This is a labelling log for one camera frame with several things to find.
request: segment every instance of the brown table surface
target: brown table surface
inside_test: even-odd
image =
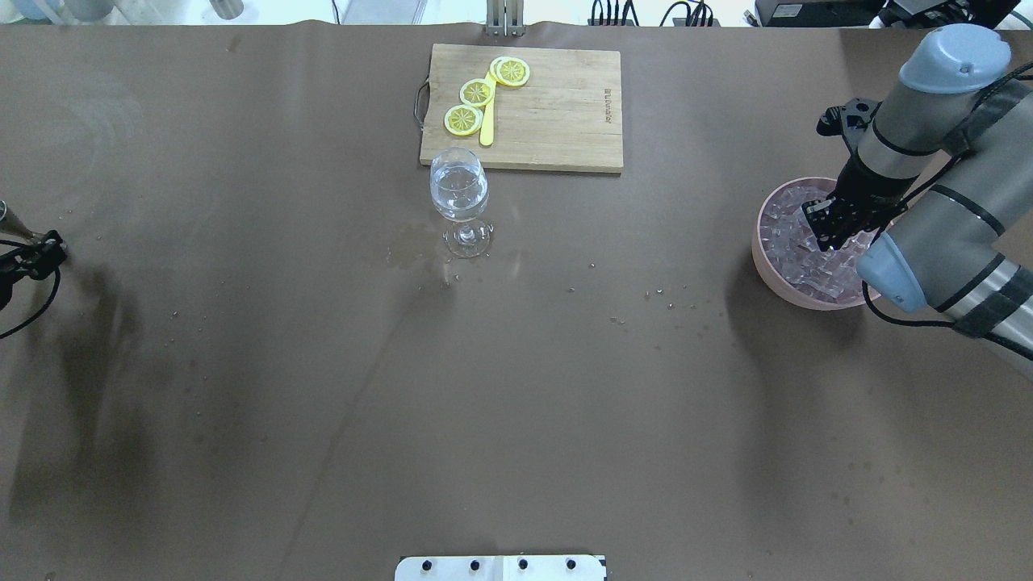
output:
[[[531,27],[621,51],[626,170],[490,172],[491,255],[449,262],[412,98],[482,27],[0,27],[0,193],[74,253],[0,343],[0,579],[1030,579],[1029,384],[749,257],[921,36]]]

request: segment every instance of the water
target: water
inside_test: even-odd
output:
[[[431,180],[431,200],[449,220],[472,220],[488,204],[488,178],[476,165],[445,163]]]

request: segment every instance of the pink bowl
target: pink bowl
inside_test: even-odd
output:
[[[782,297],[797,307],[819,311],[832,311],[864,305],[864,297],[858,297],[857,299],[847,303],[827,303],[825,301],[819,301],[818,299],[808,297],[807,295],[793,288],[792,284],[789,284],[784,278],[782,278],[782,275],[775,270],[771,261],[769,261],[768,256],[764,254],[764,248],[760,244],[760,217],[763,215],[764,208],[768,207],[772,197],[781,193],[782,190],[794,186],[814,186],[823,191],[832,191],[833,188],[836,187],[836,180],[817,177],[797,178],[775,188],[775,191],[773,191],[771,195],[764,200],[764,203],[760,205],[760,211],[757,212],[757,222],[753,226],[753,241],[751,244],[753,250],[753,264],[757,268],[757,273],[760,274],[760,278],[763,279],[764,284],[774,290],[776,295]],[[870,293],[872,295],[872,299],[876,299],[879,296],[874,288],[871,289]]]

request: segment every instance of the glass stem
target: glass stem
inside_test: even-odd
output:
[[[456,238],[463,246],[470,246],[477,243],[477,233],[473,232],[473,227],[470,224],[459,226],[456,234],[458,235]]]

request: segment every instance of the glass base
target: glass base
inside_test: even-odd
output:
[[[492,243],[492,230],[491,225],[480,220],[470,220],[452,224],[441,238],[449,252],[460,258],[472,258],[488,250],[488,245]]]

